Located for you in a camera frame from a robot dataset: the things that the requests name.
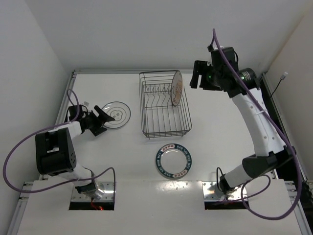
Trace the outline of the white plate with orange sunburst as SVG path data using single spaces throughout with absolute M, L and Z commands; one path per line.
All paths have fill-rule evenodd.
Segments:
M 180 71 L 176 71 L 171 84 L 170 97 L 173 106 L 178 106 L 183 91 L 183 78 Z

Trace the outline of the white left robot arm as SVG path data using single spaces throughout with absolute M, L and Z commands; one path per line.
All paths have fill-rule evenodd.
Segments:
M 69 123 L 53 128 L 50 131 L 35 136 L 36 164 L 40 174 L 59 176 L 74 184 L 79 194 L 99 199 L 103 190 L 95 179 L 92 170 L 81 166 L 75 154 L 72 140 L 86 130 L 96 137 L 105 131 L 105 123 L 115 121 L 114 117 L 106 114 L 99 106 L 93 111 L 83 110 L 83 106 L 70 106 Z

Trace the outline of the white plate with flower emblem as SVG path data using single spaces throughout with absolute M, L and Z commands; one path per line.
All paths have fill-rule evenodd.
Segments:
M 125 126 L 131 118 L 129 106 L 120 101 L 114 101 L 102 107 L 102 111 L 114 118 L 114 121 L 106 122 L 104 127 L 108 129 L 119 129 Z

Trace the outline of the white plate with teal rim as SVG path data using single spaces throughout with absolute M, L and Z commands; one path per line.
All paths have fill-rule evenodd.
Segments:
M 167 179 L 181 179 L 191 169 L 192 156 L 186 147 L 178 143 L 162 146 L 155 157 L 156 169 Z

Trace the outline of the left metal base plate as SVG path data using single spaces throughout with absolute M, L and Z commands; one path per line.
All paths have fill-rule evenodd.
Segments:
M 98 189 L 93 194 L 80 194 L 77 189 L 72 190 L 71 202 L 83 203 L 94 202 L 111 203 L 114 201 L 114 182 L 99 182 Z

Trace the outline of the metal base plate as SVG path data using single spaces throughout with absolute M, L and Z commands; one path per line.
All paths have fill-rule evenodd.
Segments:
M 242 186 L 235 187 L 235 189 L 227 194 L 221 192 L 216 181 L 202 182 L 203 198 L 204 202 L 237 202 L 241 201 Z
M 114 182 L 99 182 L 98 189 L 93 194 L 80 194 L 77 189 L 72 190 L 71 202 L 83 203 L 94 202 L 111 203 L 114 201 Z

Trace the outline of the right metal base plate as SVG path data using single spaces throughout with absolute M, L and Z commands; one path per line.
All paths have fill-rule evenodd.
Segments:
M 216 181 L 202 182 L 203 198 L 204 202 L 237 202 L 241 201 L 242 186 L 235 187 L 235 189 L 227 194 L 221 192 Z

